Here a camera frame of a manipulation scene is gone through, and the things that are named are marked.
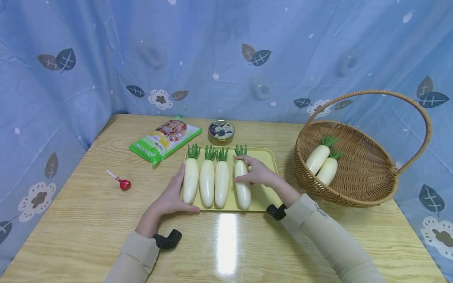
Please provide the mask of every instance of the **wooden table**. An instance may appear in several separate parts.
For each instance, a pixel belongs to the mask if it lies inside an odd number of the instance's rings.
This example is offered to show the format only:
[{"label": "wooden table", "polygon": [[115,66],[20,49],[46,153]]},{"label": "wooden table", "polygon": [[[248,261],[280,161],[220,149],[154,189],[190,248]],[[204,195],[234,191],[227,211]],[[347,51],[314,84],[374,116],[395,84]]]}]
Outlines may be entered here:
[{"label": "wooden table", "polygon": [[[184,159],[179,150],[152,168],[129,145],[167,117],[115,115],[91,146],[15,257],[2,283],[102,282],[126,236]],[[187,119],[203,128],[209,120]],[[297,186],[293,147],[301,125],[233,121],[235,142],[272,150],[281,176]],[[208,144],[204,131],[194,142]],[[128,192],[106,173],[132,182]],[[393,200],[370,209],[320,206],[359,241],[387,282],[445,282]],[[162,251],[149,282],[338,282],[313,245],[294,227],[265,213],[172,215],[159,233],[183,233]]]}]

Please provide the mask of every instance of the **wicker basket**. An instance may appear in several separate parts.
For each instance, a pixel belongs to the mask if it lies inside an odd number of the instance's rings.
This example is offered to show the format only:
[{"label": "wicker basket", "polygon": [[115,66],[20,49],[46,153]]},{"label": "wicker basket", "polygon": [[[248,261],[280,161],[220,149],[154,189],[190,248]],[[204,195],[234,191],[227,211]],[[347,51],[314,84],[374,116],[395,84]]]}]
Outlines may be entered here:
[{"label": "wicker basket", "polygon": [[[347,124],[335,121],[312,123],[325,108],[343,99],[365,94],[385,94],[400,98],[415,107],[423,116],[426,134],[418,152],[400,169],[388,153],[365,133]],[[391,199],[398,187],[398,176],[403,173],[426,149],[431,139],[432,126],[426,111],[414,100],[392,91],[356,91],[340,96],[318,107],[299,133],[294,151],[294,170],[302,185],[314,195],[350,207],[372,207]],[[305,160],[321,143],[324,135],[339,140],[335,148],[344,151],[338,160],[337,174],[326,186],[307,168]]]}]

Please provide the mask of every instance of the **green radish top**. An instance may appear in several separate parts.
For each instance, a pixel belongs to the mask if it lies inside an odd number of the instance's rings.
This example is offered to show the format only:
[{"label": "green radish top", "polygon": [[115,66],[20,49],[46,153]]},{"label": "green radish top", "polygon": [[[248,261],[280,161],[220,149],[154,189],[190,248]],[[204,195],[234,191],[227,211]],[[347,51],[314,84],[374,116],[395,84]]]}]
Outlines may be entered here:
[{"label": "green radish top", "polygon": [[217,161],[226,161],[228,157],[228,148],[222,148],[217,152]]},{"label": "green radish top", "polygon": [[247,155],[247,145],[245,144],[244,147],[239,148],[239,145],[236,144],[236,148],[234,149],[236,151],[236,155]]},{"label": "green radish top", "polygon": [[330,148],[334,143],[336,143],[338,141],[338,138],[335,138],[334,136],[323,136],[323,145],[327,146],[328,148]]},{"label": "green radish top", "polygon": [[194,158],[197,159],[198,156],[200,155],[200,148],[198,147],[198,144],[193,144],[192,148],[190,148],[189,145],[187,145],[187,156],[188,158]]},{"label": "green radish top", "polygon": [[343,154],[344,152],[342,152],[341,149],[331,149],[329,157],[338,160]]},{"label": "green radish top", "polygon": [[217,149],[212,149],[212,144],[209,148],[206,146],[206,149],[204,151],[204,159],[209,159],[211,161],[214,161],[216,156],[217,156]]}]

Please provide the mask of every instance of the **beige sleeve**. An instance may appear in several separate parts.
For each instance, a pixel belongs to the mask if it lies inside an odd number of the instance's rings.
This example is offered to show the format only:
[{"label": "beige sleeve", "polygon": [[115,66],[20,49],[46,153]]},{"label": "beige sleeve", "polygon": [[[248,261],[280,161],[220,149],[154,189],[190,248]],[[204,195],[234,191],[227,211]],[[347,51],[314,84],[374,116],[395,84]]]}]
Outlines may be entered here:
[{"label": "beige sleeve", "polygon": [[155,239],[145,238],[133,231],[127,236],[121,254],[104,283],[145,283],[158,255]]},{"label": "beige sleeve", "polygon": [[327,260],[341,282],[385,282],[353,236],[322,211],[307,194],[301,195],[285,213]]}]

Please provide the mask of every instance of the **white radish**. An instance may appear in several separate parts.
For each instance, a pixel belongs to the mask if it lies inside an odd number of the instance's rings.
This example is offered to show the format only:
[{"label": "white radish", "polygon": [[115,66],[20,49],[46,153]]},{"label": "white radish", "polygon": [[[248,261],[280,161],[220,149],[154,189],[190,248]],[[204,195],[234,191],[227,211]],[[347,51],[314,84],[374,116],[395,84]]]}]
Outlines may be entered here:
[{"label": "white radish", "polygon": [[317,174],[318,171],[321,169],[324,162],[326,162],[327,158],[330,154],[330,147],[337,141],[334,137],[323,137],[323,143],[315,148],[315,150],[308,156],[305,165],[307,165],[308,169],[313,173]]},{"label": "white radish", "polygon": [[326,162],[322,165],[316,177],[323,182],[326,186],[329,186],[333,181],[335,174],[337,174],[338,161],[337,159],[343,155],[341,150],[331,150],[330,157],[326,159]]},{"label": "white radish", "polygon": [[230,168],[227,163],[228,148],[221,149],[217,153],[215,194],[214,200],[218,208],[223,208],[227,201],[228,191],[230,190]]},{"label": "white radish", "polygon": [[192,148],[190,148],[189,145],[187,145],[187,147],[188,158],[184,162],[186,164],[186,169],[184,171],[183,180],[183,202],[192,204],[195,195],[197,194],[199,177],[197,158],[200,154],[200,148],[198,148],[198,144],[192,145]]},{"label": "white radish", "polygon": [[214,203],[214,183],[215,183],[215,168],[214,158],[217,155],[217,150],[208,149],[204,153],[204,161],[201,163],[200,169],[200,195],[201,201],[206,208],[212,207]]},{"label": "white radish", "polygon": [[[236,145],[236,155],[245,155],[247,154],[247,145],[245,149],[239,149]],[[244,160],[236,160],[234,164],[234,177],[246,175],[249,172],[247,163]],[[237,182],[236,183],[236,194],[237,200],[239,202],[239,207],[243,210],[248,210],[251,204],[251,190],[250,182]]]}]

